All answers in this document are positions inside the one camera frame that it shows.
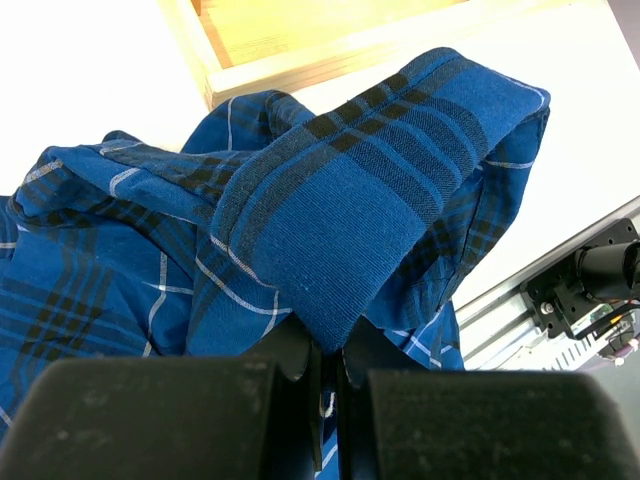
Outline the blue plaid shirt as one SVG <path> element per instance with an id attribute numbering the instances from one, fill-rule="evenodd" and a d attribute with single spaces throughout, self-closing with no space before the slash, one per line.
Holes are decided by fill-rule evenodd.
<path id="1" fill-rule="evenodd" d="M 239 355 L 296 314 L 463 366 L 452 296 L 514 222 L 547 91 L 450 48 L 321 115 L 231 98 L 177 152 L 51 146 L 1 200 L 1 431 L 70 358 Z"/>

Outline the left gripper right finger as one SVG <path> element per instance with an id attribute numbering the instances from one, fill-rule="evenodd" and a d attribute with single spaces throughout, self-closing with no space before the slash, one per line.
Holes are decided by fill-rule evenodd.
<path id="1" fill-rule="evenodd" d="M 337 360 L 344 479 L 634 479 L 617 408 L 571 373 L 430 371 L 360 319 Z"/>

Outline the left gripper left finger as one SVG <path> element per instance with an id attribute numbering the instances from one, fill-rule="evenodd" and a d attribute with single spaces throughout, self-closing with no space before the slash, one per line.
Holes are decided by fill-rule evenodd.
<path id="1" fill-rule="evenodd" d="M 295 319 L 237 357 L 59 360 L 1 446 L 5 479 L 310 479 L 321 353 Z"/>

